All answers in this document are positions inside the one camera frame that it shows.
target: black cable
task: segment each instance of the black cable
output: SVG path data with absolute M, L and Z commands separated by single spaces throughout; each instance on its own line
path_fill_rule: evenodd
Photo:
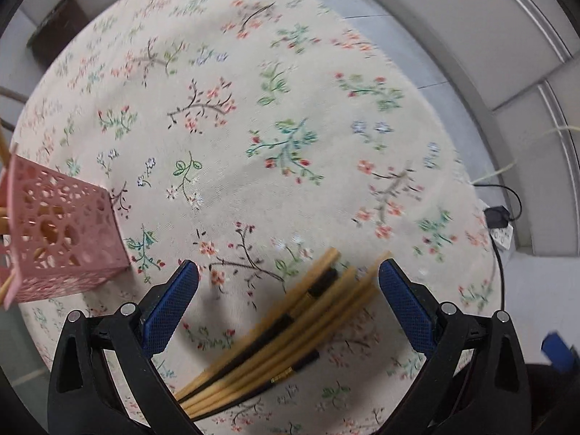
M 521 214 L 524 212 L 524 207 L 521 204 L 521 199 L 520 199 L 520 195 L 518 195 L 518 193 L 516 193 L 513 189 L 511 189 L 509 186 L 505 186 L 505 185 L 500 185 L 498 183 L 475 183 L 473 186 L 481 188 L 481 187 L 486 187 L 486 186 L 493 186 L 493 187 L 497 187 L 497 188 L 503 188 L 505 190 L 511 191 L 514 196 L 517 198 L 518 203 L 520 203 L 520 212 L 518 213 L 517 216 L 515 217 L 511 217 L 508 220 L 510 222 L 514 222 L 517 221 L 518 219 L 521 218 Z
M 489 238 L 491 239 L 491 246 L 494 248 L 495 257 L 498 259 L 498 265 L 500 267 L 500 279 L 502 283 L 502 302 L 500 309 L 502 311 L 506 310 L 506 282 L 504 277 L 504 264 L 502 263 L 502 257 L 500 255 L 500 251 L 498 250 L 498 246 L 495 245 L 494 238 L 489 234 Z

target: floral tablecloth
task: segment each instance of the floral tablecloth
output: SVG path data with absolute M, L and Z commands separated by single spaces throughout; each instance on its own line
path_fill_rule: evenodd
M 341 251 L 340 269 L 361 272 L 390 250 L 440 301 L 498 308 L 482 212 L 441 122 L 317 0 L 120 0 L 50 67 L 14 141 L 20 155 L 109 190 L 132 261 L 95 292 L 20 305 L 49 367 L 70 310 L 114 312 L 184 258 L 198 264 L 199 289 L 153 359 L 171 390 L 253 327 L 327 247 Z M 371 433 L 424 361 L 382 298 L 320 353 L 199 427 Z

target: pink basket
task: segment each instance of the pink basket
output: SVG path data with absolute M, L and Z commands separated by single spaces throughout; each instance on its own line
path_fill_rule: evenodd
M 82 293 L 129 267 L 101 187 L 13 154 L 0 179 L 0 206 L 7 207 L 10 227 L 8 245 L 0 244 L 0 282 L 15 272 L 6 308 L 14 300 Z

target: white wire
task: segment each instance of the white wire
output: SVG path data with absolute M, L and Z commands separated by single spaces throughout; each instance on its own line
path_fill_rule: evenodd
M 475 183 L 479 183 L 480 181 L 489 180 L 490 178 L 493 178 L 496 175 L 501 175 L 502 173 L 505 173 L 509 169 L 515 167 L 515 164 L 518 163 L 518 160 L 520 158 L 520 155 L 523 154 L 523 152 L 526 151 L 527 149 L 529 149 L 531 146 L 533 146 L 537 141 L 539 141 L 540 139 L 546 137 L 549 134 L 552 134 L 554 132 L 560 132 L 560 131 L 577 131 L 577 132 L 580 132 L 580 127 L 576 127 L 576 126 L 555 127 L 554 129 L 550 129 L 550 130 L 547 130 L 544 133 L 541 133 L 534 140 L 532 140 L 530 143 L 528 143 L 526 146 L 524 146 L 524 148 L 520 149 L 520 152 L 518 153 L 518 155 L 517 156 L 514 156 L 514 160 L 513 160 L 512 163 L 507 164 L 505 167 L 500 168 L 499 170 L 496 170 L 495 172 L 490 173 L 489 175 L 485 175 L 484 177 L 478 178 L 477 180 L 473 180 L 471 182 L 471 184 L 473 185 Z

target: tablecloth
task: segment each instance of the tablecloth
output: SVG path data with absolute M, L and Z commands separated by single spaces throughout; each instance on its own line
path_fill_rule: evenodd
M 49 367 L 70 310 L 114 312 L 184 258 L 198 264 L 199 289 L 153 358 L 172 391 L 327 247 L 342 253 L 339 270 L 360 273 L 390 250 L 440 301 L 498 308 L 482 212 L 442 123 L 318 0 L 120 0 L 46 72 L 13 141 L 20 155 L 109 190 L 132 262 L 94 292 L 20 305 Z M 382 297 L 319 350 L 285 384 L 199 427 L 371 433 L 424 362 Z

